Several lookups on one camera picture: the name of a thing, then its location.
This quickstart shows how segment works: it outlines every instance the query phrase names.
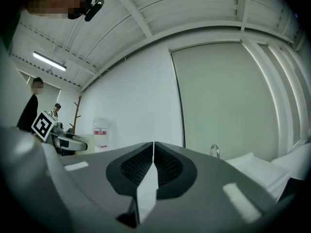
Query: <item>white strip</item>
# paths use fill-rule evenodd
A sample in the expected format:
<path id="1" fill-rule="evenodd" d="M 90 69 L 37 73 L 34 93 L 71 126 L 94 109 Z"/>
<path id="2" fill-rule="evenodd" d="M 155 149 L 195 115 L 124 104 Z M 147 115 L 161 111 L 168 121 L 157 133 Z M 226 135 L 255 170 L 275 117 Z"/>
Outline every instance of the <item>white strip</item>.
<path id="1" fill-rule="evenodd" d="M 80 163 L 76 163 L 76 164 L 73 164 L 73 165 L 67 165 L 67 166 L 64 166 L 65 170 L 66 171 L 74 171 L 74 170 L 78 170 L 78 169 L 81 169 L 81 168 L 84 168 L 84 167 L 87 167 L 88 166 L 88 163 L 83 161 L 83 162 L 80 162 Z"/>
<path id="2" fill-rule="evenodd" d="M 50 60 L 44 58 L 44 57 L 41 57 L 40 55 L 38 55 L 38 54 L 36 54 L 36 53 L 33 53 L 33 55 L 34 55 L 35 58 L 37 58 L 37 59 L 39 59 L 39 60 L 42 60 L 43 62 L 45 62 L 45 63 L 47 63 L 47 64 L 49 64 L 49 65 L 51 65 L 51 66 L 53 66 L 53 67 L 56 67 L 56 68 L 58 68 L 58 69 L 60 69 L 60 70 L 62 70 L 62 71 L 66 71 L 66 69 L 63 68 L 62 66 L 60 66 L 60 65 L 58 65 L 58 64 L 56 64 L 56 63 L 54 63 L 54 62 L 52 62 L 52 61 L 50 61 Z"/>
<path id="3" fill-rule="evenodd" d="M 243 195 L 236 183 L 226 184 L 223 190 L 246 223 L 253 223 L 261 217 L 261 213 Z"/>
<path id="4" fill-rule="evenodd" d="M 142 182 L 137 187 L 139 221 L 142 223 L 156 205 L 156 192 L 159 189 L 157 169 L 151 164 Z"/>
<path id="5" fill-rule="evenodd" d="M 153 147 L 153 149 L 152 149 L 152 163 L 155 161 L 155 142 L 153 142 L 152 143 L 152 147 Z"/>
<path id="6" fill-rule="evenodd" d="M 56 100 L 56 102 L 58 102 L 58 99 L 59 99 L 59 95 L 60 95 L 60 92 L 61 92 L 62 90 L 59 90 L 59 93 L 58 93 L 58 97 L 57 97 L 57 100 Z"/>

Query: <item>man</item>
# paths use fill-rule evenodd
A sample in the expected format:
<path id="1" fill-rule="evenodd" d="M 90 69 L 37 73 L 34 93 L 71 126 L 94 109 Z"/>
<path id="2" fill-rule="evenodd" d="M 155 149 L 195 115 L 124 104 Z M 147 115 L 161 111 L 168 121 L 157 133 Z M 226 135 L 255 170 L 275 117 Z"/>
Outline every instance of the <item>man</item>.
<path id="1" fill-rule="evenodd" d="M 54 110 L 52 110 L 52 111 L 49 112 L 49 115 L 50 115 L 51 117 L 53 117 L 55 121 L 58 120 L 58 114 L 57 114 L 57 112 L 59 112 L 60 108 L 61 108 L 60 104 L 59 104 L 59 103 L 56 103 L 55 106 L 54 106 Z"/>
<path id="2" fill-rule="evenodd" d="M 32 97 L 29 99 L 23 113 L 21 114 L 17 127 L 20 130 L 31 132 L 31 126 L 37 117 L 38 109 L 38 98 L 37 95 L 43 92 L 43 80 L 40 77 L 34 78 L 31 85 L 31 90 L 33 92 Z"/>
<path id="3" fill-rule="evenodd" d="M 2 18 L 5 18 L 0 24 L 0 34 L 6 50 L 9 50 L 14 32 L 17 28 L 20 12 L 27 10 L 30 14 L 42 17 L 61 17 L 66 15 L 69 19 L 76 19 L 85 15 L 92 0 L 14 0 L 10 6 L 7 1 L 0 0 L 3 10 Z"/>

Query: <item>fluorescent tube light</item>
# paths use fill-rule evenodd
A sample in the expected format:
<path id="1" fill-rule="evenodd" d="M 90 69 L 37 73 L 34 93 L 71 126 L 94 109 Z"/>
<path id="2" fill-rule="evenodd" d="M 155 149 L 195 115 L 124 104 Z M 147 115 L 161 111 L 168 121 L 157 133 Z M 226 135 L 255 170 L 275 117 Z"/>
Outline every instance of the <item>fluorescent tube light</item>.
<path id="1" fill-rule="evenodd" d="M 45 63 L 47 63 L 47 64 L 49 64 L 49 65 L 51 65 L 53 67 L 56 67 L 56 68 L 60 69 L 62 71 L 66 71 L 67 67 L 65 67 L 65 66 L 63 66 L 63 65 L 61 65 L 61 64 L 59 64 L 59 63 L 57 63 L 57 62 L 47 58 L 47 57 L 45 57 L 45 56 L 43 56 L 40 53 L 34 52 L 34 57 L 39 59 L 39 60 L 42 60 L 43 62 L 45 62 Z"/>

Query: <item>white furniture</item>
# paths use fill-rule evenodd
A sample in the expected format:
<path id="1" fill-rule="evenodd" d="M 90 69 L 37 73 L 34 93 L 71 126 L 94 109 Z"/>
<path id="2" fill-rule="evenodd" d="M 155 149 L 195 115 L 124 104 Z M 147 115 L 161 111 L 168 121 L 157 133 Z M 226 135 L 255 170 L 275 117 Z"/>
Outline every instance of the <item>white furniture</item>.
<path id="1" fill-rule="evenodd" d="M 287 170 L 297 180 L 305 180 L 311 167 L 311 143 L 300 146 L 293 152 L 277 158 L 273 165 Z"/>
<path id="2" fill-rule="evenodd" d="M 289 171 L 259 159 L 253 153 L 226 162 L 263 186 L 276 201 L 281 197 L 290 178 Z"/>

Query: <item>faucet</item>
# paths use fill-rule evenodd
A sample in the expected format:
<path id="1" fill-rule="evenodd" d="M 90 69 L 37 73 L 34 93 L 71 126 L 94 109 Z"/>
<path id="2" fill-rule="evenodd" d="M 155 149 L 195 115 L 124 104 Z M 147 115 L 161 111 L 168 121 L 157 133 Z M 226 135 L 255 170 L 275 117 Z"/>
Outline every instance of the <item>faucet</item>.
<path id="1" fill-rule="evenodd" d="M 216 153 L 217 153 L 217 158 L 219 159 L 220 158 L 220 152 L 219 152 L 219 148 L 216 144 L 213 144 L 211 147 L 210 147 L 210 155 L 213 156 L 213 150 L 216 149 Z"/>

